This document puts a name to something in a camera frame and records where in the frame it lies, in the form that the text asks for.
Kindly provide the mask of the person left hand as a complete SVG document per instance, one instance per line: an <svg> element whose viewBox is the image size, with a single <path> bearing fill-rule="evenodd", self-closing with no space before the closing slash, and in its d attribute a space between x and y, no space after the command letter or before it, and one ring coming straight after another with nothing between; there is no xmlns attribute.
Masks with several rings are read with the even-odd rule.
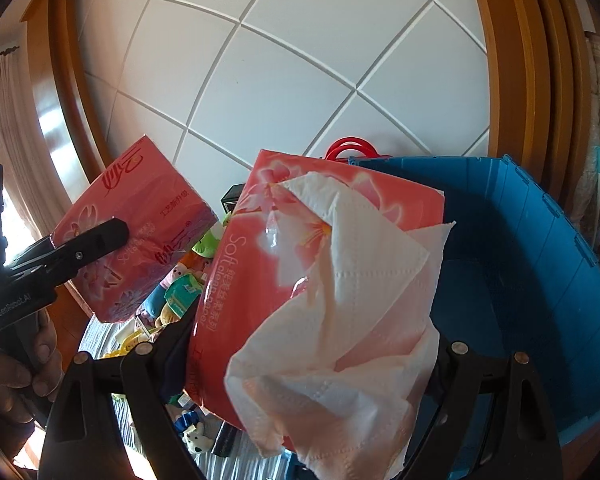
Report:
<svg viewBox="0 0 600 480"><path fill-rule="evenodd" d="M53 401L64 374L55 325L46 309L38 311L38 333L33 339L32 350L41 364L35 375L0 351L0 415L16 424L27 424L33 419L19 391L31 386L37 396Z"/></svg>

